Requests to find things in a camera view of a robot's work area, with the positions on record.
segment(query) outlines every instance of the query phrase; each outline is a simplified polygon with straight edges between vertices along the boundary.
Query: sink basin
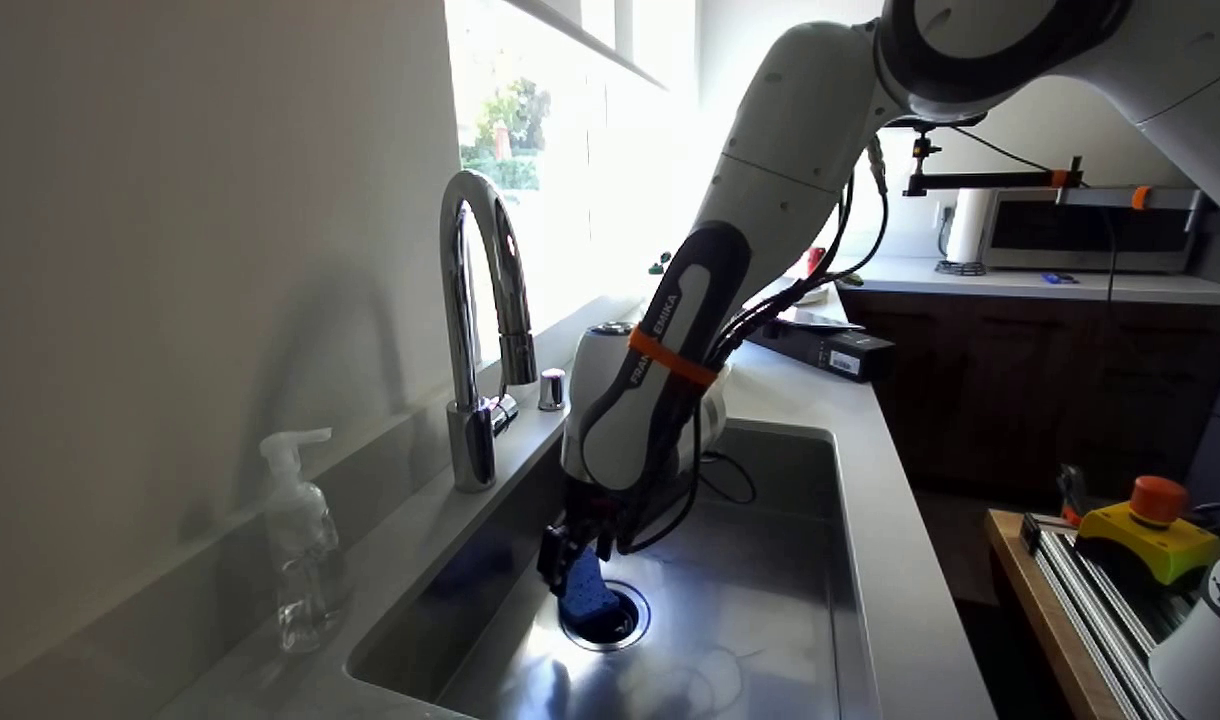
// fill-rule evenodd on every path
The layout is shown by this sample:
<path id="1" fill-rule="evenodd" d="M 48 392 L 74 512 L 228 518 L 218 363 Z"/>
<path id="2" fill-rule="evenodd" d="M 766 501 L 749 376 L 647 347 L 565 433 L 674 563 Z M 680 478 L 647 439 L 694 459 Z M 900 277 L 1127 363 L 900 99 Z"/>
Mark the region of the sink basin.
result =
<path id="1" fill-rule="evenodd" d="M 638 635 L 588 647 L 536 575 L 558 481 L 536 466 L 358 642 L 351 677 L 471 717 L 873 717 L 835 451 L 825 433 L 728 424 L 755 505 L 700 491 L 686 523 L 604 563 Z M 739 498 L 724 459 L 702 478 Z"/>

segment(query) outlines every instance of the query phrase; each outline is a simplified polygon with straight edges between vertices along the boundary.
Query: cabinet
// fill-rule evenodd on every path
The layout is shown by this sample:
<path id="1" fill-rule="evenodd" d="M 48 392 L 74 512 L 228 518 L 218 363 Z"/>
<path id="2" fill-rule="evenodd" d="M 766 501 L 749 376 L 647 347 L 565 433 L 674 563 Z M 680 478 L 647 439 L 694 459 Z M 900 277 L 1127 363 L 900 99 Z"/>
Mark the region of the cabinet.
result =
<path id="1" fill-rule="evenodd" d="M 915 489 L 1052 505 L 1054 469 L 1101 491 L 1188 478 L 1220 392 L 1220 309 L 845 291 L 897 341 L 875 382 Z"/>

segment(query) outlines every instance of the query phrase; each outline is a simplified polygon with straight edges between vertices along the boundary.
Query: pump bottle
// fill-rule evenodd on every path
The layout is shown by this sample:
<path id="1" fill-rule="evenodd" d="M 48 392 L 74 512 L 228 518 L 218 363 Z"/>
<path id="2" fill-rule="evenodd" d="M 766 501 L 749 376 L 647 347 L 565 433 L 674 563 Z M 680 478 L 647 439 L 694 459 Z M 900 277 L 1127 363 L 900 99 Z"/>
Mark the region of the pump bottle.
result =
<path id="1" fill-rule="evenodd" d="M 258 439 L 258 457 L 273 469 L 273 501 L 265 508 L 269 554 L 279 575 L 276 632 L 279 651 L 309 655 L 335 624 L 338 595 L 338 537 L 327 501 L 299 474 L 303 444 L 327 444 L 330 429 L 276 433 Z"/>

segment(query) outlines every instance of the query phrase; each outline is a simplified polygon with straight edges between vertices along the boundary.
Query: faucet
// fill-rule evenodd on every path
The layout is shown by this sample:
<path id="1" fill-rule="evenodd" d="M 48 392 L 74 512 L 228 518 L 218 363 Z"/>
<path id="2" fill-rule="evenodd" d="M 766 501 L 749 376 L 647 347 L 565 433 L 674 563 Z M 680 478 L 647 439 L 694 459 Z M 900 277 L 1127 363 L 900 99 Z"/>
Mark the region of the faucet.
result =
<path id="1" fill-rule="evenodd" d="M 488 256 L 492 303 L 498 329 L 498 392 L 480 395 L 480 336 L 476 336 L 476 291 L 464 250 L 464 213 L 471 207 Z M 492 437 L 516 422 L 516 401 L 508 385 L 536 382 L 536 354 L 528 333 L 528 287 L 518 243 L 513 219 L 485 178 L 456 171 L 441 206 L 441 265 L 442 265 L 442 303 L 449 303 L 449 355 L 450 355 L 450 405 L 449 405 L 449 451 L 456 485 L 488 489 L 497 478 Z"/>

